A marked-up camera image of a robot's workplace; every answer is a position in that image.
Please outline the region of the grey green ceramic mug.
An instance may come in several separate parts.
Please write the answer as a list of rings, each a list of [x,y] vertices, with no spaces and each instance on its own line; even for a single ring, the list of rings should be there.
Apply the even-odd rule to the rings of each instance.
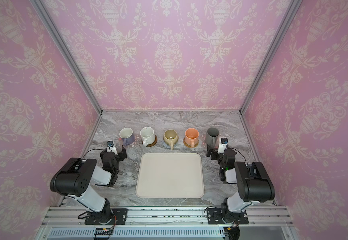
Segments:
[[[206,133],[205,143],[212,148],[216,147],[220,132],[217,128],[209,128]]]

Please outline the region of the lavender ceramic mug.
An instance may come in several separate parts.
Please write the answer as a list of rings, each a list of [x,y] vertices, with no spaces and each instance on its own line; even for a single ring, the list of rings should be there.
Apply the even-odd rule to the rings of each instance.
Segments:
[[[121,138],[128,138],[131,135],[134,135],[134,132],[131,128],[123,128],[120,132],[119,132],[119,136]]]

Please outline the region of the tan rattan round coaster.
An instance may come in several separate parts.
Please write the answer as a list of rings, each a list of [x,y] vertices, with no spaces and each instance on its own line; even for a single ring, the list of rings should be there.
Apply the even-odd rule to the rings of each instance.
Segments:
[[[199,145],[199,141],[197,141],[193,146],[192,146],[192,145],[189,145],[189,144],[186,142],[186,139],[185,139],[185,138],[183,139],[183,143],[184,143],[184,145],[185,145],[187,148],[196,148],[196,147]]]

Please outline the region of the orange ceramic mug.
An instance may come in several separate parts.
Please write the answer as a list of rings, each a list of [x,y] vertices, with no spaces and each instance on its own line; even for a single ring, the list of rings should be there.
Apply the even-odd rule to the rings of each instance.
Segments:
[[[199,131],[194,128],[189,128],[185,131],[185,139],[189,145],[194,145],[199,141]]]

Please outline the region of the white ceramic mug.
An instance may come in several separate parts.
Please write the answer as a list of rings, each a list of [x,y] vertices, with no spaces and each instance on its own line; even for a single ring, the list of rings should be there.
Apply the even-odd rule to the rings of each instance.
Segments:
[[[141,129],[140,136],[143,145],[146,147],[155,142],[155,133],[153,128],[151,127],[144,127],[143,129]]]

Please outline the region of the brown wooden round coaster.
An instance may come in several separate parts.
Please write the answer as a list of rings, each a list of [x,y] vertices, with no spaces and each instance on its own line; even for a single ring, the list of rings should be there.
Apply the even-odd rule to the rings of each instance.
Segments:
[[[157,144],[157,135],[154,135],[154,137],[155,137],[154,138],[154,142],[149,144],[149,145],[147,145],[147,147],[151,148],[151,147],[153,147],[153,146],[155,146]]]

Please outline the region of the yellow ceramic mug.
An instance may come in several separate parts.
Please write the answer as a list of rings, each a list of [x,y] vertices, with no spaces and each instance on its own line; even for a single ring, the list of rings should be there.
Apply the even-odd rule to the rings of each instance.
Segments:
[[[163,135],[163,140],[164,139],[168,143],[169,140],[175,140],[175,139],[179,140],[179,135],[175,130],[167,130],[165,131]]]

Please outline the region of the blue woven round coaster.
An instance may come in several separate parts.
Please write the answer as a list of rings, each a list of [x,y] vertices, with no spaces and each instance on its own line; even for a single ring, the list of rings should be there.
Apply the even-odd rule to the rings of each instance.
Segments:
[[[178,142],[179,142],[179,140],[175,139],[175,140],[169,140],[167,143],[164,139],[162,144],[165,148],[173,150],[176,147]]]

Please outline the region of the pink flower coaster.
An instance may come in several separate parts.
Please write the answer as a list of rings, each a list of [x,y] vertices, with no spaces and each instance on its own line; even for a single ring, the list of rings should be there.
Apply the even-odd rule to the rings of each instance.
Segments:
[[[213,137],[206,135],[204,143],[206,146],[210,145],[213,148],[218,148],[220,143],[220,136]]]
[[[119,142],[121,143],[121,145],[123,147],[125,147],[125,148],[132,147],[134,145],[134,143],[135,143],[135,136],[131,135],[128,138],[121,138],[121,137],[119,137],[118,140],[119,140]]]

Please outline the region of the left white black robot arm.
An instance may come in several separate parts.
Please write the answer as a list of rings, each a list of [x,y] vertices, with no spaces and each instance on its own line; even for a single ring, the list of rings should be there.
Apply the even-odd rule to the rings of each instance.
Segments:
[[[86,225],[124,225],[128,209],[113,209],[110,201],[90,185],[113,187],[118,179],[119,163],[127,158],[125,147],[117,153],[108,147],[100,153],[103,167],[96,159],[71,158],[50,181],[50,190],[77,201],[86,212],[78,216]]]

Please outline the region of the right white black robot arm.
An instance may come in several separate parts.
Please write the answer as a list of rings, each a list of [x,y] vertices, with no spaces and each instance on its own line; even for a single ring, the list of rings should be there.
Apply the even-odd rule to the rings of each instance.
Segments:
[[[275,198],[274,185],[260,162],[236,161],[239,151],[226,147],[213,149],[207,146],[207,157],[220,166],[219,177],[224,184],[236,185],[237,192],[225,198],[221,207],[207,207],[205,217],[210,225],[227,224],[234,227],[247,225],[247,208]]]

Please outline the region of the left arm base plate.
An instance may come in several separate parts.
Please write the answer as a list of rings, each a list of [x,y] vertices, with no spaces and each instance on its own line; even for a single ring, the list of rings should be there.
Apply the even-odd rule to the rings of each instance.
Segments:
[[[125,225],[128,209],[115,208],[111,213],[88,212],[85,218],[86,225]]]

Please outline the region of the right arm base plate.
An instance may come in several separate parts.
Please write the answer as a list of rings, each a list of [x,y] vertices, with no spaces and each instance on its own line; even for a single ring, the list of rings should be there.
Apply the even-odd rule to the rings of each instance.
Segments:
[[[221,208],[207,208],[205,212],[209,225],[248,225],[247,213],[232,213]]]

